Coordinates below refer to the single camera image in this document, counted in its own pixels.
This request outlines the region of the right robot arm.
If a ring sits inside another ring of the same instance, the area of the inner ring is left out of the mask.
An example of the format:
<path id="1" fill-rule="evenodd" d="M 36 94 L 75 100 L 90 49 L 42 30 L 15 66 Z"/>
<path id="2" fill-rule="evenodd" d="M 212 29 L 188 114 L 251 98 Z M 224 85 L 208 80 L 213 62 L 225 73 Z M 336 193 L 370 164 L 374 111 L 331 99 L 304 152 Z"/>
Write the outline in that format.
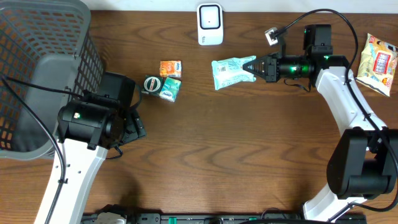
<path id="1" fill-rule="evenodd" d="M 397 182 L 397 130 L 370 108 L 342 55 L 269 54 L 243 65 L 269 83 L 308 78 L 325 99 L 341 138 L 328 162 L 327 183 L 303 205 L 306 220 L 335 222 L 353 207 L 393 191 Z"/>

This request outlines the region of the teal small snack packet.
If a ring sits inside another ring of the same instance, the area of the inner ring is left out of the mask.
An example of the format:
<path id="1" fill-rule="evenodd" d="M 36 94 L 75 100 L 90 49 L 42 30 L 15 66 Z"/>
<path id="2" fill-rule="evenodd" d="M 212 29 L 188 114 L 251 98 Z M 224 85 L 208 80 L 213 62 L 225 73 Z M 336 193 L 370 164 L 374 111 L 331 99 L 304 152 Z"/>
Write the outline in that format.
<path id="1" fill-rule="evenodd" d="M 215 90 L 220 90 L 239 82 L 255 82 L 256 77 L 243 70 L 243 65 L 245 63 L 255 59 L 256 56 L 252 55 L 243 58 L 233 57 L 219 61 L 212 61 L 211 66 Z"/>

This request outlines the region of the large white snack bag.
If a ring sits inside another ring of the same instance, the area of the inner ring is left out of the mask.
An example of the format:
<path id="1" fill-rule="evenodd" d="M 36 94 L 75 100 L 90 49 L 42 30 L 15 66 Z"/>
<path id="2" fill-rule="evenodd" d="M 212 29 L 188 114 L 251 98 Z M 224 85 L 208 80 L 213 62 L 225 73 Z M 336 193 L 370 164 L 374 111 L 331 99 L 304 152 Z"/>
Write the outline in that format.
<path id="1" fill-rule="evenodd" d="M 356 81 L 390 97 L 397 67 L 397 47 L 368 34 Z"/>

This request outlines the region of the green tissue pack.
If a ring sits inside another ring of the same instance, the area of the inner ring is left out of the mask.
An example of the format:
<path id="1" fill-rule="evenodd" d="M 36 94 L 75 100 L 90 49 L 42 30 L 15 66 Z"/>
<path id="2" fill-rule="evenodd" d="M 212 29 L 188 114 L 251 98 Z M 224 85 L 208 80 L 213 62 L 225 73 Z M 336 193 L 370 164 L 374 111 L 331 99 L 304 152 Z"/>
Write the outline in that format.
<path id="1" fill-rule="evenodd" d="M 182 84 L 182 82 L 180 80 L 167 77 L 165 79 L 163 87 L 159 93 L 159 97 L 164 100 L 167 100 L 167 101 L 175 102 L 175 100 L 177 99 L 177 95 L 179 93 L 181 84 Z"/>

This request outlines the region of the grey plastic mesh basket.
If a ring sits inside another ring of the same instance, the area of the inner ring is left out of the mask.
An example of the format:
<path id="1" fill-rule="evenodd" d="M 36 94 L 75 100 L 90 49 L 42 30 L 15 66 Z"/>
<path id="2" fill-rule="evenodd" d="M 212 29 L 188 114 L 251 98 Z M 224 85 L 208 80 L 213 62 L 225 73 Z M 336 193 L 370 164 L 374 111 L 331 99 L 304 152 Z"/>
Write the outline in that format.
<path id="1" fill-rule="evenodd" d="M 52 157 L 61 107 L 95 92 L 104 66 L 81 1 L 1 2 L 1 157 Z"/>

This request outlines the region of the orange tissue pack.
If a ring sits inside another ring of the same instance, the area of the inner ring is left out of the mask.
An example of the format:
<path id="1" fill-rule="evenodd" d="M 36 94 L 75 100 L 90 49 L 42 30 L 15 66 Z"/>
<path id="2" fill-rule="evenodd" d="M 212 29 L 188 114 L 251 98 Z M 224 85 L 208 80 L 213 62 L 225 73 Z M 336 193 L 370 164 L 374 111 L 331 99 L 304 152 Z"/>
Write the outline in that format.
<path id="1" fill-rule="evenodd" d="M 180 60 L 166 60 L 160 62 L 159 73 L 161 77 L 182 77 L 182 62 Z"/>

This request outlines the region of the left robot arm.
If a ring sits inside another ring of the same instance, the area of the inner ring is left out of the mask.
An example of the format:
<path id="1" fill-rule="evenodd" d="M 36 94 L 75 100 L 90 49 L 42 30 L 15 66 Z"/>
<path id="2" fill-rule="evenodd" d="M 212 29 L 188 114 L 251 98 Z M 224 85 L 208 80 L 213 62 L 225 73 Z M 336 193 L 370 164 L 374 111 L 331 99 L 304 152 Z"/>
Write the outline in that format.
<path id="1" fill-rule="evenodd" d="M 112 148 L 146 135 L 132 98 L 87 93 L 58 113 L 60 159 L 42 199 L 36 223 L 80 223 L 95 176 Z"/>

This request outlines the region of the dark green round-label box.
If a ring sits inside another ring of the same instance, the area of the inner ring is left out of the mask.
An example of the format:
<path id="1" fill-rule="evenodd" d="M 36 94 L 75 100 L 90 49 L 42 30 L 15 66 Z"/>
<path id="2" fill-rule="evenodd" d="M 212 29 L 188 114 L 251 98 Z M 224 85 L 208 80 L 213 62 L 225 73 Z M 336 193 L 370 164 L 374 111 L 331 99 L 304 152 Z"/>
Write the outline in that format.
<path id="1" fill-rule="evenodd" d="M 147 95 L 159 96 L 163 86 L 162 77 L 146 75 L 141 92 Z"/>

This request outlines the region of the white barcode scanner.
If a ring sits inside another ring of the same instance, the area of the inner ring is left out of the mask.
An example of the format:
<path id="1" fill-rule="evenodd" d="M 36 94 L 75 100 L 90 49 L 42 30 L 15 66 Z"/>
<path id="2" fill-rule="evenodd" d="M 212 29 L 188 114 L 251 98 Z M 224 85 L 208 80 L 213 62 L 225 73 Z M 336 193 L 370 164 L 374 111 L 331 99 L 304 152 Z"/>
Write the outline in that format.
<path id="1" fill-rule="evenodd" d="M 218 3 L 203 3 L 197 7 L 197 31 L 200 45 L 220 45 L 223 42 L 223 8 Z"/>

